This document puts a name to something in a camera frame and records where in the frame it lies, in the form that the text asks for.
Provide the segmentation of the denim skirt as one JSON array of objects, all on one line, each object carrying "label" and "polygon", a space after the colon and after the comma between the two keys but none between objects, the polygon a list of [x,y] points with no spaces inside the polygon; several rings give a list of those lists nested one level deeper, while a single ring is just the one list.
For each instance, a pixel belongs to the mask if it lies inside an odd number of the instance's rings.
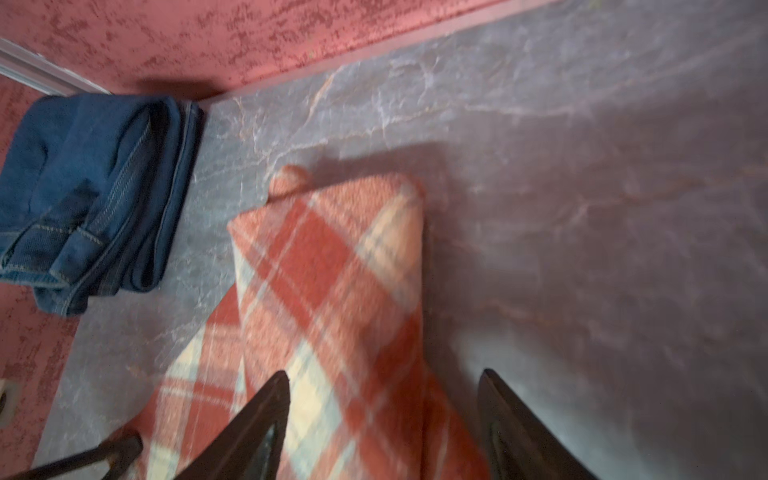
[{"label": "denim skirt", "polygon": [[49,314],[163,278],[204,126],[170,96],[46,96],[1,172],[1,279]]}]

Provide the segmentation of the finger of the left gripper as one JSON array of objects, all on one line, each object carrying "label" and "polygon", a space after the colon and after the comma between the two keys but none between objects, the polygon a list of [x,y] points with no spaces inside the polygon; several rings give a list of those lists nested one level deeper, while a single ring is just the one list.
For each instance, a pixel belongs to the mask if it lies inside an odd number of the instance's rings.
[{"label": "finger of the left gripper", "polygon": [[6,480],[44,480],[81,470],[99,462],[109,466],[104,480],[119,479],[140,456],[143,442],[138,434],[105,441],[98,447],[6,477]]}]

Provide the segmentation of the left aluminium corner post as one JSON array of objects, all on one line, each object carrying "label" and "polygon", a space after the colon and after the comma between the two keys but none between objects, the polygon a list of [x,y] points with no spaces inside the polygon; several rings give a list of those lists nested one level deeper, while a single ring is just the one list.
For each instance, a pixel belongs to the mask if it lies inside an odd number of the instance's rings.
[{"label": "left aluminium corner post", "polygon": [[9,40],[1,40],[1,75],[45,95],[109,94],[105,88]]}]

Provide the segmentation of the red cloth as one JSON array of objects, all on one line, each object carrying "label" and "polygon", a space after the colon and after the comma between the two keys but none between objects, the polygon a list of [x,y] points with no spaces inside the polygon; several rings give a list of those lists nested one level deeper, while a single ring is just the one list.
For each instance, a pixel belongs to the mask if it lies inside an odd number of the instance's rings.
[{"label": "red cloth", "polygon": [[128,477],[175,477],[284,371],[279,478],[487,478],[426,365],[423,225],[404,175],[317,188],[283,167],[228,224],[235,283],[130,421],[144,450]]}]

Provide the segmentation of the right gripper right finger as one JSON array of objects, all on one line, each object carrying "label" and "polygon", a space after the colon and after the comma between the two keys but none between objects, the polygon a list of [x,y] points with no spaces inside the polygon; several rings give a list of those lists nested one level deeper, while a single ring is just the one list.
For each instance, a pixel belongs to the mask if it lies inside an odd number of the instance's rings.
[{"label": "right gripper right finger", "polygon": [[477,400],[493,479],[596,479],[494,370],[482,372]]}]

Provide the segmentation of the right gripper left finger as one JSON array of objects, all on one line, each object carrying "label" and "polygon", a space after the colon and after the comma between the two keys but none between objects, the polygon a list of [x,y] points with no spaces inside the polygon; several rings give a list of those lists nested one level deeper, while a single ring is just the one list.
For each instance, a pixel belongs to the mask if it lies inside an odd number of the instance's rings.
[{"label": "right gripper left finger", "polygon": [[176,479],[275,479],[289,410],[289,378],[278,371]]}]

